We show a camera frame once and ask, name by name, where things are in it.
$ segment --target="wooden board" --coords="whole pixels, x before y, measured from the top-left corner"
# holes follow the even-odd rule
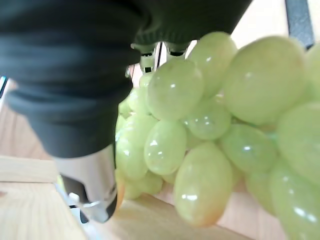
[[[7,168],[7,161],[24,169],[24,174],[16,168]],[[48,172],[49,165],[31,159],[7,161],[0,160],[0,169],[7,168],[7,178],[1,178],[6,182],[0,181],[1,240],[87,239],[55,186],[36,182],[42,176],[39,173]],[[37,163],[34,171],[30,166]],[[49,172],[54,173],[55,168],[51,167]],[[10,174],[19,175],[20,182],[9,182]],[[137,201],[125,201],[110,221],[92,226],[101,240],[249,240],[219,226],[191,228],[181,221],[172,205],[148,195]]]
[[[0,182],[0,239],[86,238],[53,184]]]
[[[57,175],[51,160],[0,156],[0,182],[53,183]]]

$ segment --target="black fabric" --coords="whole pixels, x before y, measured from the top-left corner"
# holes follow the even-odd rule
[[[315,43],[308,0],[285,0],[289,36],[302,42],[306,49]]]
[[[132,43],[186,43],[231,33],[251,0],[2,0],[0,76],[9,105],[45,150],[89,155],[114,141],[118,103],[132,88]]]

